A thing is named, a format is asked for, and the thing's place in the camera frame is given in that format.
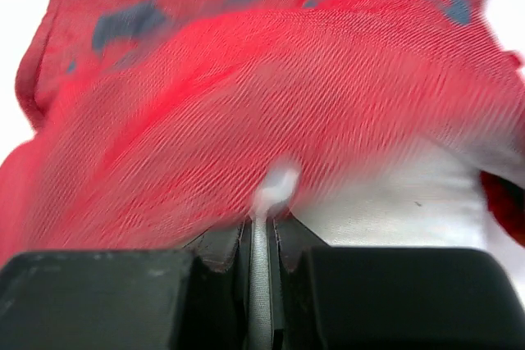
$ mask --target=black object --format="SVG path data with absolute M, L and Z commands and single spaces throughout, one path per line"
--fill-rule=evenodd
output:
M 329 248 L 293 218 L 274 226 L 287 350 L 525 348 L 523 309 L 484 252 Z
M 0 349 L 239 349 L 245 237 L 241 225 L 182 250 L 15 257 L 0 273 Z

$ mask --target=white surface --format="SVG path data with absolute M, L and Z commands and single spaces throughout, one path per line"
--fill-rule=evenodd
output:
M 0 161 L 32 136 L 13 87 L 17 67 L 48 1 L 0 0 Z M 489 0 L 486 15 L 502 45 L 525 54 L 523 0 Z M 383 184 L 362 185 L 330 206 L 304 212 L 303 220 L 334 244 L 489 250 L 510 273 L 525 301 L 525 249 L 509 239 L 485 211 L 475 171 L 445 152 L 434 155 Z M 314 213 L 322 221 L 314 220 Z

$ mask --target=red fabric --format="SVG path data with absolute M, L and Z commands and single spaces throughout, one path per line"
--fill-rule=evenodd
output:
M 143 1 L 166 22 L 94 48 L 102 15 Z M 171 246 L 238 220 L 283 155 L 300 203 L 420 138 L 514 141 L 523 82 L 463 3 L 51 0 L 16 80 L 37 134 L 0 168 L 0 260 Z

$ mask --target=red object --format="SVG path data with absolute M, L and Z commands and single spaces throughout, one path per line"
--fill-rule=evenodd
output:
M 0 168 L 0 260 L 171 246 L 238 220 L 283 155 L 297 203 L 421 138 L 523 187 L 481 154 L 521 148 L 525 90 L 481 4 L 51 0 L 16 80 L 37 134 Z

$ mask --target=blurred red cloth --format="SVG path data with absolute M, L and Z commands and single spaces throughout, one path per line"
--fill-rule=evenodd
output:
M 481 6 L 51 0 L 16 79 L 37 134 L 0 168 L 0 260 L 171 246 L 242 217 L 283 155 L 303 167 L 301 203 L 410 160 L 420 138 L 519 141 L 523 82 Z

